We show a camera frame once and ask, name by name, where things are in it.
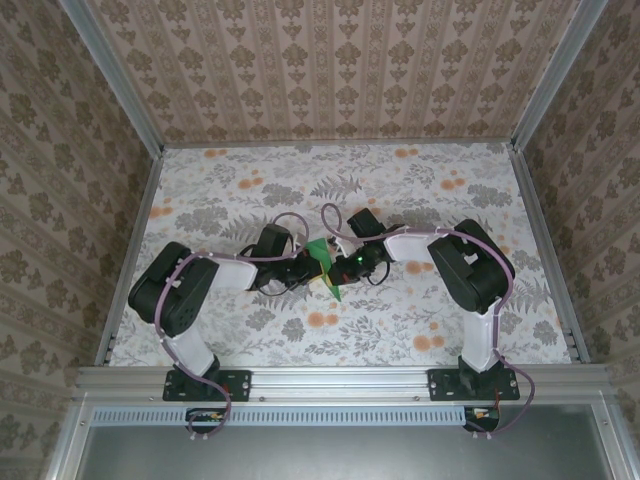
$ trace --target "glass panel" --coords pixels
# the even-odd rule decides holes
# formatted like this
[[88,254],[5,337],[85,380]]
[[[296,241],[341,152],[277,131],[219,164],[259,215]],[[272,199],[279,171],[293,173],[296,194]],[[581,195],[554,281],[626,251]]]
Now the glass panel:
[[[505,407],[506,416],[517,410]],[[539,406],[513,430],[461,427],[228,427],[207,441],[182,427],[93,428],[80,479],[605,480],[589,406]]]

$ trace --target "floral surface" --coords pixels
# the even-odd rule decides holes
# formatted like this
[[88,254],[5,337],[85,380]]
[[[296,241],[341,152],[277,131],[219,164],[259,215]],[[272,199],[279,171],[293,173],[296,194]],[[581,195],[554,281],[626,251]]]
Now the floral surface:
[[[134,280],[169,241],[239,252],[288,210],[308,220],[311,239],[324,237],[319,211],[328,201],[345,217],[368,207],[387,225],[477,220],[517,272],[502,316],[502,350],[518,363],[569,361],[501,144],[169,150]],[[282,224],[301,231],[296,222]],[[336,301],[320,281],[280,297],[212,290],[198,328],[224,365],[451,364],[460,354],[464,311],[432,263],[393,264],[382,286],[359,283],[341,287],[341,295]],[[111,364],[170,364],[153,328],[128,307]]]

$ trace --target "floral wallpaper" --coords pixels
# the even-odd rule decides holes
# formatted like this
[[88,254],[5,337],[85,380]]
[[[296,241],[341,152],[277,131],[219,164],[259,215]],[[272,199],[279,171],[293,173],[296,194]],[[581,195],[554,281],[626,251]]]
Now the floral wallpaper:
[[150,160],[55,1],[0,2],[0,477],[38,478],[92,364]]
[[165,143],[508,137],[578,0],[88,0]]
[[525,156],[591,354],[640,445],[640,2],[608,3]]
[[[519,363],[570,361],[503,144],[167,150],[134,278],[172,240],[236,253],[288,210],[308,220],[311,239],[326,238],[319,212],[328,201],[347,218],[368,207],[386,225],[477,220],[517,271],[502,317],[503,352]],[[301,231],[295,219],[283,225]],[[432,263],[395,263],[381,286],[359,283],[340,292],[338,302],[322,281],[280,297],[211,290],[198,328],[228,366],[456,362],[463,310]],[[110,364],[171,361],[153,327],[127,307]]]

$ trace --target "patterned wall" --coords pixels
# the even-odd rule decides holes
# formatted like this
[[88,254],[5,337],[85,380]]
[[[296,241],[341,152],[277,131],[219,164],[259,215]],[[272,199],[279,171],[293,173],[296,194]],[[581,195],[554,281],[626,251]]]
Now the patterned wall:
[[0,2],[0,477],[37,478],[92,364],[150,161],[55,1]]
[[507,137],[577,0],[88,0],[164,141]]
[[640,2],[609,2],[525,155],[591,353],[640,443]]

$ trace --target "wire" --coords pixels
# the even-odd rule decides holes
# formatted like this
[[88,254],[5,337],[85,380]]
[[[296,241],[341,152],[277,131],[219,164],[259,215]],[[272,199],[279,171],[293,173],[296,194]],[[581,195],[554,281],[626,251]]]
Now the wire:
[[367,281],[373,285],[374,287],[379,287],[380,285],[382,285],[384,283],[384,281],[389,277],[389,273],[391,273],[391,262],[386,262],[387,263],[387,271],[384,274],[384,277],[382,277],[382,280],[380,280],[379,282],[373,283],[371,281],[371,275],[367,275]]
[[255,243],[252,243],[251,245],[247,245],[242,250],[240,250],[240,253],[238,255],[246,257],[247,253],[252,252],[253,249],[256,248],[256,247],[257,247],[257,245]]
[[[211,410],[211,411],[200,410],[199,412],[193,412],[191,416],[189,416],[189,421],[187,422],[187,430],[191,434],[191,440],[195,440],[197,435],[196,432],[193,430],[194,420],[198,417],[205,417],[205,416],[209,416],[211,419],[215,420],[214,415],[218,415],[218,412],[214,410]],[[209,437],[209,434],[213,435],[213,430],[211,432],[203,433],[202,438],[206,440]]]
[[262,290],[262,287],[258,288],[258,291],[267,297],[279,297],[280,295],[284,295],[285,293],[287,293],[289,290],[291,290],[291,288],[287,287],[283,291],[278,293],[267,293],[264,290]]
[[[327,219],[326,219],[327,208],[333,209],[333,211],[336,213],[338,217],[338,226],[336,229],[331,227],[331,225],[329,225],[329,223],[327,222]],[[509,269],[506,262],[502,259],[500,254],[496,252],[493,248],[491,248],[489,245],[487,245],[485,242],[483,242],[482,240],[478,240],[476,237],[473,237],[463,232],[458,232],[457,230],[453,230],[450,228],[437,227],[437,228],[434,228],[433,230],[423,230],[418,228],[404,227],[404,228],[399,228],[398,230],[394,230],[392,232],[383,233],[381,235],[375,235],[373,237],[363,237],[363,238],[344,235],[339,231],[340,228],[342,227],[342,214],[340,213],[340,209],[335,203],[325,203],[320,209],[320,218],[322,219],[322,223],[324,224],[325,228],[329,230],[329,232],[332,235],[338,238],[342,238],[343,240],[348,240],[352,243],[362,243],[362,242],[370,242],[374,240],[383,240],[385,238],[393,237],[395,235],[402,235],[404,233],[421,233],[421,234],[428,234],[428,235],[435,234],[435,235],[441,235],[441,236],[453,235],[477,245],[478,247],[482,248],[485,252],[487,252],[489,255],[491,255],[496,260],[496,262],[498,262],[498,264],[500,265],[500,267],[502,267],[502,270],[504,270],[504,273],[507,277],[507,291],[505,292],[502,299],[500,299],[500,301],[496,304],[493,310],[493,346],[492,346],[493,353],[494,355],[496,355],[496,357],[498,357],[498,360],[502,362],[502,364],[505,367],[510,368],[514,372],[522,375],[529,382],[529,385],[531,386],[531,390],[529,392],[529,396],[527,397],[527,400],[525,401],[524,406],[522,407],[520,412],[518,412],[518,415],[516,415],[515,418],[511,420],[511,422],[509,422],[504,427],[498,428],[497,430],[494,430],[493,432],[489,433],[486,430],[484,430],[482,427],[472,422],[467,422],[467,423],[472,427],[476,428],[478,431],[484,433],[487,436],[487,438],[490,438],[491,435],[496,435],[498,433],[505,432],[510,428],[512,428],[518,422],[518,420],[522,418],[522,416],[527,412],[527,410],[529,410],[529,407],[533,402],[533,398],[535,397],[536,384],[527,372],[509,363],[506,360],[506,358],[504,358],[504,355],[500,353],[500,350],[498,348],[498,334],[500,333],[500,309],[502,309],[502,307],[507,303],[507,301],[509,301],[511,294],[513,293],[513,276],[511,274],[511,270]]]
[[493,404],[493,408],[497,409],[498,413],[500,413],[500,392],[497,388],[495,388],[494,390],[496,392],[496,403]]
[[[291,253],[281,255],[279,257],[252,258],[251,259],[252,262],[275,262],[278,260],[286,260],[287,258],[295,257],[296,255],[298,255],[300,252],[304,250],[305,245],[309,241],[309,224],[307,223],[307,221],[304,219],[302,215],[295,212],[284,212],[279,215],[276,215],[276,217],[272,220],[272,222],[276,223],[276,221],[278,221],[280,218],[285,216],[296,217],[298,220],[302,222],[302,225],[304,226],[304,230],[305,230],[305,234],[303,237],[304,240],[301,242],[300,247],[293,250]],[[229,396],[229,393],[220,385],[209,380],[208,378],[204,378],[192,372],[188,367],[184,366],[181,363],[176,353],[169,346],[169,342],[166,341],[167,335],[162,329],[162,326],[160,325],[160,319],[162,317],[162,308],[164,307],[164,302],[167,300],[169,291],[171,290],[171,287],[173,286],[174,282],[180,276],[180,273],[182,273],[182,271],[187,267],[187,265],[189,265],[191,262],[193,262],[197,258],[209,258],[209,259],[220,258],[225,260],[238,260],[237,257],[238,255],[228,255],[224,253],[214,253],[214,252],[208,252],[208,253],[194,252],[190,254],[188,257],[186,257],[182,262],[180,262],[176,266],[176,269],[173,271],[173,273],[167,280],[167,283],[165,284],[164,288],[162,289],[162,292],[160,292],[160,296],[158,297],[158,303],[156,304],[156,310],[153,316],[153,324],[154,324],[156,333],[158,334],[158,337],[160,337],[160,343],[164,348],[165,352],[167,352],[167,355],[169,355],[171,360],[173,360],[174,365],[180,370],[182,370],[182,372],[184,372],[184,374],[187,375],[189,378],[213,387],[216,391],[221,393],[222,396],[224,397],[224,400],[226,403],[224,416],[222,417],[222,420],[220,421],[220,423],[209,433],[209,436],[213,436],[217,434],[220,431],[220,429],[222,429],[222,427],[225,425],[225,423],[229,420],[229,416],[231,415],[231,397]]]

